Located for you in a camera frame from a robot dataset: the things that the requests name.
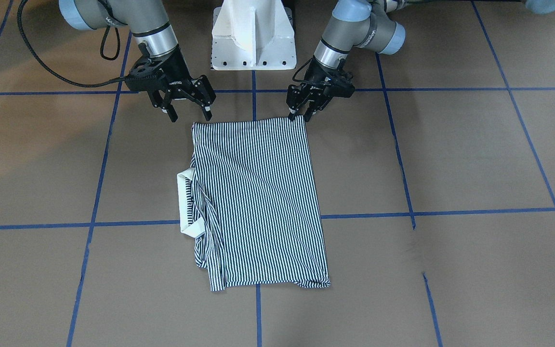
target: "silver metal ring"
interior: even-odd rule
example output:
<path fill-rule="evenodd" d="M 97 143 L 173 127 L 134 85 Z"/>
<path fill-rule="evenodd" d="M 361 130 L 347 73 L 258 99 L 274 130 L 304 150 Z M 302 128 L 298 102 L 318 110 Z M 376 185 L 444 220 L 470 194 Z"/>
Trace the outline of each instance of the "silver metal ring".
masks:
<path fill-rule="evenodd" d="M 337 68 L 342 60 L 348 57 L 348 53 L 340 53 L 326 46 L 322 42 L 318 42 L 317 50 L 314 52 L 314 57 L 319 63 L 326 67 Z"/>
<path fill-rule="evenodd" d="M 169 53 L 177 46 L 177 37 L 174 35 L 172 26 L 164 28 L 155 34 L 146 37 L 134 37 L 139 44 L 145 42 L 152 57 L 158 57 Z"/>

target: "striped shirt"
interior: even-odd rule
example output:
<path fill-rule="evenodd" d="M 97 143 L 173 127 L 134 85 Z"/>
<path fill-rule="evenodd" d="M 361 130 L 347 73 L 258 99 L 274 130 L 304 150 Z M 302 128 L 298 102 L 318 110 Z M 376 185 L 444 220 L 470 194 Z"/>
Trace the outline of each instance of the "striped shirt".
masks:
<path fill-rule="evenodd" d="M 211 290 L 330 286 L 303 118 L 195 123 L 192 140 L 191 169 L 179 174 L 181 232 L 196 237 Z"/>

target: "black cable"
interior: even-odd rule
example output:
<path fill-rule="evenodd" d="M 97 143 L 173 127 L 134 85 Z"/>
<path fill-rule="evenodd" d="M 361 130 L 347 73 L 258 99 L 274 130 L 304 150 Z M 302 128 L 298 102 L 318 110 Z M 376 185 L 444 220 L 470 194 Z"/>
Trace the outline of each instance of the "black cable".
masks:
<path fill-rule="evenodd" d="M 33 57 L 40 63 L 40 65 L 42 65 L 42 67 L 46 71 L 48 71 L 49 73 L 51 73 L 51 75 L 57 77 L 61 81 L 64 81 L 66 83 L 70 83 L 73 86 L 79 86 L 79 87 L 83 87 L 83 88 L 97 88 L 97 87 L 101 87 L 101 86 L 110 85 L 111 83 L 117 83 L 117 82 L 125 81 L 125 77 L 117 77 L 116 79 L 110 79 L 110 80 L 104 81 L 102 83 L 94 83 L 94 84 L 78 83 L 78 82 L 74 82 L 72 80 L 66 79 L 66 77 L 63 77 L 62 75 L 59 75 L 59 73 L 53 71 L 53 69 L 48 67 L 42 61 L 42 59 L 40 59 L 40 57 L 38 57 L 36 51 L 33 50 L 33 47 L 31 47 L 31 44 L 29 44 L 29 40 L 27 40 L 27 36 L 25 35 L 25 31 L 23 30 L 23 22 L 22 22 L 23 8 L 25 7 L 25 4 L 27 3 L 27 1 L 29 1 L 29 0 L 21 0 L 20 4 L 18 5 L 18 13 L 16 15 L 16 20 L 17 20 L 17 24 L 18 24 L 18 31 L 20 31 L 20 37 L 23 38 L 23 42 L 25 42 L 25 46 L 27 46 L 27 48 L 29 49 L 29 52 L 31 52 L 31 55 L 33 55 Z"/>
<path fill-rule="evenodd" d="M 97 2 L 99 2 L 102 5 L 102 7 L 104 7 L 104 9 L 106 10 L 106 13 L 110 15 L 110 18 L 113 18 L 117 22 L 120 22 L 124 26 L 127 26 L 127 23 L 124 23 L 121 20 L 118 20 L 117 18 L 115 18 L 115 15 L 113 14 L 113 8 L 110 7 L 110 5 L 108 4 L 108 2 L 106 2 L 106 0 L 97 0 Z"/>
<path fill-rule="evenodd" d="M 106 27 L 106 30 L 104 31 L 104 36 L 102 37 L 102 43 L 100 44 L 100 57 L 108 61 L 114 61 L 117 59 L 117 57 L 119 57 L 119 51 L 121 51 L 121 38 L 119 37 L 119 29 L 115 27 L 115 34 L 117 35 L 117 52 L 113 57 L 106 57 L 106 55 L 104 55 L 104 46 L 106 45 L 106 37 L 108 37 L 109 31 L 110 27 Z"/>
<path fill-rule="evenodd" d="M 300 80 L 300 79 L 297 79 L 297 78 L 296 78 L 297 75 L 299 75 L 299 72 L 301 72 L 301 70 L 302 70 L 304 67 L 306 67 L 307 65 L 309 65 L 309 64 L 311 63 L 311 61 L 312 61 L 311 58 L 310 58 L 310 60 L 306 61 L 305 64 L 302 65 L 302 66 L 299 68 L 299 70 L 297 70 L 297 72 L 295 72 L 295 74 L 292 76 L 292 80 L 293 80 L 294 82 L 297 82 L 297 83 L 306 83 L 306 84 L 308 84 L 308 85 L 315 86 L 315 87 L 318 87 L 318 88 L 323 87 L 323 86 L 328 86 L 328 85 L 330 85 L 330 83 L 324 82 L 324 81 L 322 81 L 322 82 L 312 82 L 312 81 Z"/>

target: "light blue joint cap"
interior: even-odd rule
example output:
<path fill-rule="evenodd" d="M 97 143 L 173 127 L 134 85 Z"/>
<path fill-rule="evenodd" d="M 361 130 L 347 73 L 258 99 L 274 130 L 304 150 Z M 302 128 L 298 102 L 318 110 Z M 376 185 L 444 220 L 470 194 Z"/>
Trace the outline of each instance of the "light blue joint cap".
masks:
<path fill-rule="evenodd" d="M 526 0 L 526 8 L 536 14 L 547 14 L 555 11 L 555 0 Z"/>
<path fill-rule="evenodd" d="M 372 5 L 367 0 L 339 0 L 333 9 L 333 17 L 344 22 L 361 22 L 372 12 Z"/>
<path fill-rule="evenodd" d="M 59 0 L 59 11 L 64 16 L 64 19 L 68 24 L 70 24 L 74 29 L 78 30 L 93 30 L 90 26 L 86 24 L 77 9 L 77 5 L 74 0 Z"/>
<path fill-rule="evenodd" d="M 404 29 L 404 27 L 401 24 L 396 23 L 394 35 L 392 36 L 391 40 L 387 44 L 387 47 L 385 47 L 385 49 L 383 49 L 379 53 L 393 54 L 399 51 L 401 46 L 404 44 L 405 39 L 406 39 L 406 29 Z"/>

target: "brown floor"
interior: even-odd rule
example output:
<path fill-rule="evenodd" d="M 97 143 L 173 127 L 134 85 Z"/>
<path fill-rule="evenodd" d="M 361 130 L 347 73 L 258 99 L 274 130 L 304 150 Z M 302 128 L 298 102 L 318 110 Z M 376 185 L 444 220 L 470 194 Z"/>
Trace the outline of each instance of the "brown floor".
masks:
<path fill-rule="evenodd" d="M 210 71 L 219 3 L 167 3 L 192 75 L 218 90 L 213 121 L 285 116 L 293 71 Z M 334 3 L 297 2 L 299 66 Z M 177 226 L 198 106 L 176 101 L 172 124 L 125 85 L 55 79 L 8 4 L 0 347 L 555 346 L 555 13 L 468 1 L 394 13 L 403 49 L 380 63 L 353 51 L 359 91 L 307 127 L 332 287 L 212 294 Z M 29 2 L 24 23 L 73 80 L 116 77 L 140 56 L 102 60 L 102 32 L 75 31 L 55 1 Z"/>

